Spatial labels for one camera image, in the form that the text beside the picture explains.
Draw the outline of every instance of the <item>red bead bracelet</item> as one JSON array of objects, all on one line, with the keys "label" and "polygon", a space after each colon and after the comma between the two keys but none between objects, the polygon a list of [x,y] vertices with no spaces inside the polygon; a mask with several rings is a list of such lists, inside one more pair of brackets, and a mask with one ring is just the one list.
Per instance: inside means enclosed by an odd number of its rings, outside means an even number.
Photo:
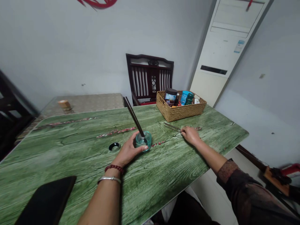
[{"label": "red bead bracelet", "polygon": [[118,171],[120,171],[121,174],[124,174],[124,170],[123,170],[122,167],[116,166],[116,165],[113,165],[113,164],[110,164],[109,166],[107,166],[107,167],[105,168],[104,172],[106,172],[108,169],[111,169],[111,168],[115,168],[115,169],[117,169]]}]

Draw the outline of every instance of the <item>hand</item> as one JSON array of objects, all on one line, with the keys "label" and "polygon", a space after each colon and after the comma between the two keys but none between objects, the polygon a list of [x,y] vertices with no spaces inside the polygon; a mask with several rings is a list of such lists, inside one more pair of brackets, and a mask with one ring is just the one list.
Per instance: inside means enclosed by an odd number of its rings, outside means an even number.
[{"label": "hand", "polygon": [[128,139],[128,141],[126,141],[119,154],[117,155],[117,157],[114,159],[114,161],[112,162],[113,165],[116,166],[121,166],[122,168],[124,168],[128,163],[130,163],[130,161],[140,152],[145,151],[148,149],[148,146],[140,146],[138,148],[135,148],[133,146],[133,141],[136,137],[136,135],[139,132],[135,132],[133,133],[133,135],[131,135],[131,137]]},{"label": "hand", "polygon": [[180,132],[184,139],[193,146],[199,142],[202,142],[198,132],[193,127],[185,126],[181,128]]}]

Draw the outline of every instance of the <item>wooden chair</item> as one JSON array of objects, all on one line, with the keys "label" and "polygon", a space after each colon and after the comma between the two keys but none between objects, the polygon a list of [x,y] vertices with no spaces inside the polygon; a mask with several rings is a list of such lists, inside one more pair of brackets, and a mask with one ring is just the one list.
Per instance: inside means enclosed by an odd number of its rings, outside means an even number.
[{"label": "wooden chair", "polygon": [[[155,104],[157,91],[172,88],[173,61],[155,56],[131,54],[126,54],[126,59],[134,106]],[[140,103],[139,99],[144,98],[150,98],[150,101]]]},{"label": "wooden chair", "polygon": [[34,119],[18,101],[0,70],[0,161],[14,147],[17,135]]}]

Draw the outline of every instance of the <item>left hand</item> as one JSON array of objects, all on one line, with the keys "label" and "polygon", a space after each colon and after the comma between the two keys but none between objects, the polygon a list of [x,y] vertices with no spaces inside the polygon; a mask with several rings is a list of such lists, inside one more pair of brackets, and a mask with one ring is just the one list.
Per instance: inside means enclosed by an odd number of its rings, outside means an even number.
[{"label": "left hand", "polygon": [[140,146],[138,148],[135,148],[133,146],[133,141],[138,133],[138,131],[134,132],[133,135],[131,135],[131,137],[128,139],[128,141],[124,143],[119,154],[112,162],[113,165],[121,166],[122,168],[124,168],[128,163],[130,163],[131,160],[133,160],[133,158],[137,154],[148,149],[147,145]]}]

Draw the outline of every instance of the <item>person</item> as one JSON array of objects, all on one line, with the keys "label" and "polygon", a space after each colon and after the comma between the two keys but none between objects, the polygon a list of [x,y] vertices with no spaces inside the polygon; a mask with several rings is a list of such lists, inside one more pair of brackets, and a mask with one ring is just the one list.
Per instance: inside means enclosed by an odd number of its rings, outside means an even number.
[{"label": "person", "polygon": [[[105,177],[119,179],[120,167],[124,168],[137,154],[148,148],[133,146],[137,134],[138,131],[124,143],[113,160],[112,165],[119,168],[107,169]],[[183,127],[181,134],[217,175],[217,182],[226,191],[239,224],[300,224],[300,220],[283,208],[259,182],[241,171],[232,159],[227,160],[205,144],[194,128]],[[218,224],[211,220],[198,202],[188,196],[185,192],[178,196],[168,224]],[[120,183],[117,180],[101,180],[78,225],[119,224],[119,202]]]}]

